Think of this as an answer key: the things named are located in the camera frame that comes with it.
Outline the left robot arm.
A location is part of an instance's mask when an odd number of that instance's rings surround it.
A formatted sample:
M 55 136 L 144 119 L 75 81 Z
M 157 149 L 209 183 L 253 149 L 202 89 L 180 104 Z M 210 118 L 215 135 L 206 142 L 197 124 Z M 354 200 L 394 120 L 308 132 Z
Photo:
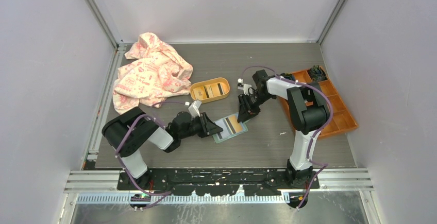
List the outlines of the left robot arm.
M 192 136 L 205 138 L 222 131 L 223 128 L 205 112 L 195 115 L 179 112 L 167 126 L 161 127 L 152 116 L 135 107 L 107 122 L 102 128 L 102 135 L 130 175 L 130 183 L 137 189 L 145 189 L 150 183 L 150 175 L 139 151 L 144 143 L 152 143 L 170 153 L 180 146 L 183 139 Z

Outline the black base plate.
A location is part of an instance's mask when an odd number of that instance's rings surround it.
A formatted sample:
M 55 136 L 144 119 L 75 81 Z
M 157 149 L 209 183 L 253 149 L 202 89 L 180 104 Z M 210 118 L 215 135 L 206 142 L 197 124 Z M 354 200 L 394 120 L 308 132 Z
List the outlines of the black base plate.
M 318 189 L 318 179 L 292 182 L 284 168 L 152 168 L 137 179 L 144 190 L 167 191 L 174 196 L 276 196 L 282 190 Z

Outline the dark rolled item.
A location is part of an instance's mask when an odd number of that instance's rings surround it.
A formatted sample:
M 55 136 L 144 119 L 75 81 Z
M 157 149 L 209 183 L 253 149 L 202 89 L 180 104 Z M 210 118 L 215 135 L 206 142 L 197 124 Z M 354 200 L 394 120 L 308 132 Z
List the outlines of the dark rolled item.
M 320 82 L 328 79 L 325 71 L 319 65 L 312 66 L 308 70 L 308 74 L 312 82 Z
M 282 76 L 283 78 L 285 78 L 287 80 L 296 81 L 296 78 L 291 73 L 282 73 L 280 76 Z

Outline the orange compartment organizer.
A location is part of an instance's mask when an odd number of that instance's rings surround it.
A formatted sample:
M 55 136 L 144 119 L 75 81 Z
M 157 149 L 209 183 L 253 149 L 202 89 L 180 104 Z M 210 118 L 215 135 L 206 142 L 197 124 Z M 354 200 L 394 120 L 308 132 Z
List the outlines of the orange compartment organizer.
M 309 69 L 310 68 L 306 70 L 296 71 L 292 74 L 294 75 L 296 80 L 310 83 L 312 82 L 312 80 L 308 74 Z M 332 136 L 346 134 L 357 129 L 357 122 L 355 121 L 354 117 L 350 113 L 349 109 L 347 108 L 346 104 L 342 100 L 341 96 L 339 95 L 337 89 L 334 87 L 330 79 L 328 78 L 327 80 L 320 81 L 318 83 L 320 85 L 321 91 L 327 96 L 333 107 L 332 121 L 321 131 L 319 138 L 325 139 Z

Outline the yellow oval tray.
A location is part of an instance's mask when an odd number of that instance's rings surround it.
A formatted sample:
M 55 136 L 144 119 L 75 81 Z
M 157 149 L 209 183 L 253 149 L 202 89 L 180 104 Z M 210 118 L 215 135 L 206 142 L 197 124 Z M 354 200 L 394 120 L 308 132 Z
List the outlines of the yellow oval tray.
M 226 98 L 230 92 L 230 85 L 223 77 L 197 82 L 190 87 L 190 96 L 203 104 Z

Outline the pink patterned cloth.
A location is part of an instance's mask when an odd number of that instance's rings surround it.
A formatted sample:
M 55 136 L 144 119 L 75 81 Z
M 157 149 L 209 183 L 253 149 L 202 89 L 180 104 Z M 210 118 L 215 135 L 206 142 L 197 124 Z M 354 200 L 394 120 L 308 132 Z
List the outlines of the pink patterned cloth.
M 139 35 L 124 56 L 131 63 L 118 68 L 112 90 L 118 114 L 140 104 L 158 108 L 167 98 L 189 94 L 193 66 L 156 34 Z

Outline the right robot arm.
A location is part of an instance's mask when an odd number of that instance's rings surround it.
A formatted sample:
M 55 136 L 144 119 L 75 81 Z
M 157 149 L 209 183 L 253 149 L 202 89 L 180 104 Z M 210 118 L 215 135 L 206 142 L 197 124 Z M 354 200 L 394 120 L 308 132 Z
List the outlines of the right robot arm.
M 290 187 L 299 188 L 313 177 L 314 145 L 332 120 L 332 105 L 318 83 L 299 82 L 291 74 L 269 76 L 265 70 L 260 70 L 253 74 L 253 81 L 254 88 L 242 78 L 238 79 L 237 87 L 243 91 L 238 96 L 238 122 L 244 123 L 257 116 L 260 106 L 267 100 L 281 97 L 287 101 L 295 141 L 285 175 Z

